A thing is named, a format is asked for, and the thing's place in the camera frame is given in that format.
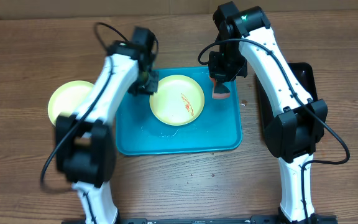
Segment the red black sponge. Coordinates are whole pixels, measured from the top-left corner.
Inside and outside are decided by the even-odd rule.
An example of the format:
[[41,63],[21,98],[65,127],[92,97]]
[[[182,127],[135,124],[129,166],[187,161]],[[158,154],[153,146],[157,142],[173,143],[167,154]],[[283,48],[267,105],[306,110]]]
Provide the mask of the red black sponge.
[[213,83],[212,98],[222,100],[230,97],[230,90],[223,84],[218,82],[215,78],[209,78]]

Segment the yellow plate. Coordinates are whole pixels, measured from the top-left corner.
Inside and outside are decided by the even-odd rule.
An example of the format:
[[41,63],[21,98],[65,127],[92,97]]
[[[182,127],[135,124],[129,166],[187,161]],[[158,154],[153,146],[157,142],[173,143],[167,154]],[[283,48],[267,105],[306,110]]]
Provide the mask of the yellow plate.
[[149,100],[150,109],[161,122],[182,126],[194,121],[204,108],[204,92],[192,78],[170,75],[158,82]]
[[57,88],[48,102],[48,117],[53,125],[58,115],[70,116],[89,95],[93,84],[83,80],[75,80]]

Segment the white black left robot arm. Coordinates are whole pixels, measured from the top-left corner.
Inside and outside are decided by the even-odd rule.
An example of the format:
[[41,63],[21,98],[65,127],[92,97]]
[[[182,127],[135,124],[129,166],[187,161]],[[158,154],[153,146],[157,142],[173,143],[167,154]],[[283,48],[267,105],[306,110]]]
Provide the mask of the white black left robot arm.
[[153,95],[158,88],[158,72],[153,70],[158,40],[151,30],[136,27],[131,39],[104,49],[104,67],[90,94],[71,115],[57,116],[56,146],[40,175],[44,187],[47,166],[55,159],[81,200],[82,223],[120,222],[109,183],[116,163],[113,120],[126,93]]

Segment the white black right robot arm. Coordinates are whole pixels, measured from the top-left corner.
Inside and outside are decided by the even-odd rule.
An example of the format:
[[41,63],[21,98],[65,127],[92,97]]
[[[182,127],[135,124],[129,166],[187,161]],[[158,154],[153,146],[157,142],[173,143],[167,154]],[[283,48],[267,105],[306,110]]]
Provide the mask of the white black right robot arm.
[[324,135],[328,108],[316,96],[307,63],[297,78],[278,48],[271,23],[261,7],[239,11],[233,2],[213,14],[219,51],[207,62],[213,98],[230,95],[224,86],[246,77],[251,66],[257,75],[264,141],[278,158],[282,185],[279,215],[282,223],[321,223],[311,202],[311,161]]

